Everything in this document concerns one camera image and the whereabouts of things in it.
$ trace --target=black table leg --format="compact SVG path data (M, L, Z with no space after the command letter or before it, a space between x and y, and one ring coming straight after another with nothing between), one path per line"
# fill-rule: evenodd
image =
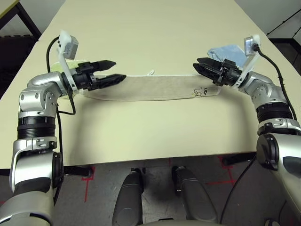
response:
M20 19L23 21L23 23L26 25L26 27L32 33L34 38L36 40L39 40L42 33L39 31L37 26L34 24L32 19L29 17L29 15L27 14L27 12L25 11L25 9L23 8L23 6L21 5L20 2L16 4L16 8L19 10L18 16L20 17Z
M0 176L9 176L9 172L10 169L0 169ZM64 174L88 178L93 175L93 169L91 167L64 166Z
M249 161L249 160L253 159L255 155L256 155L256 152L234 154L234 155L230 155L227 157L223 157L222 163L225 166L231 166L236 163L243 162L243 161Z
M3 17L0 18L0 29L4 27L17 13L19 12L16 6L12 7Z

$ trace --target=white wall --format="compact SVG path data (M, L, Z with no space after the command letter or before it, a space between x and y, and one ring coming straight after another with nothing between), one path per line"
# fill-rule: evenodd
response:
M249 17L265 32L301 8L301 0L235 0ZM21 4L41 32L47 28L65 0L21 0ZM275 30L269 38L291 38L301 26L301 12ZM0 30L0 36L30 34L18 16ZM301 31L295 36L301 44Z
M44 32L65 0L20 0L20 2L39 30ZM31 33L18 16L0 30L0 36L24 34Z
M249 15L249 17L265 33L270 32L282 21L301 9L301 0L235 0L236 3ZM269 38L292 38L301 26L301 12L289 19L275 31ZM295 40L301 44L301 31Z

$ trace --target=white bracket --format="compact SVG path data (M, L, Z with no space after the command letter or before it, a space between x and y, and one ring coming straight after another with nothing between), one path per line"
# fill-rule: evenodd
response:
M257 51L253 50L253 45L258 44L260 47L260 37L258 34L255 34L251 37L245 38L245 55L248 57L246 62L243 65L243 71L238 78L238 80L235 82L235 84L232 86L234 89L238 89L240 84L244 81L246 78L246 75L253 69L253 66L256 62L256 60L259 57L259 53Z
M76 91L77 87L67 65L66 58L74 60L78 45L79 42L75 37L70 36L66 31L61 31L57 47L58 60L73 91Z

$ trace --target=towel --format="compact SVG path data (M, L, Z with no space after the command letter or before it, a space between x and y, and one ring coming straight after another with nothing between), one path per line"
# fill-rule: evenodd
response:
M234 61L238 67L242 67L247 60L245 52L237 45L211 48L208 50L207 54L211 59L220 62L223 62L224 59Z
M67 64L70 68L74 68L82 62L86 61L67 61ZM63 71L59 62L52 65L50 69ZM104 77L97 73L95 73L96 77ZM86 97L111 101L152 101L209 97L218 95L220 91L220 86L214 85L210 79L199 74L155 75L155 71L152 70L147 75L127 75L120 84L111 87L93 91L80 90L73 94L80 93Z

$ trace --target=table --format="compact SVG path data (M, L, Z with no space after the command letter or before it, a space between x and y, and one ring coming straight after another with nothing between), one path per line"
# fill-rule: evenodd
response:
M192 63L210 48L243 48L244 37L257 33L263 53L282 71L300 117L299 74L234 1L67 0L0 101L5 109L0 112L0 168L10 167L18 96L30 78L46 72L45 52L60 29L78 39L76 59L113 60L117 65L106 73L131 75L152 69L157 74L195 73ZM52 50L50 62L56 61ZM255 71L279 84L266 60L260 58ZM250 97L229 87L218 96L184 100L113 102L77 95L74 102L76 115L62 115L65 165L256 150L258 121ZM60 110L71 111L68 100L58 103Z
M20 17L28 30L36 40L41 36L41 32L29 17L19 0L0 1L0 29L4 27L15 15Z

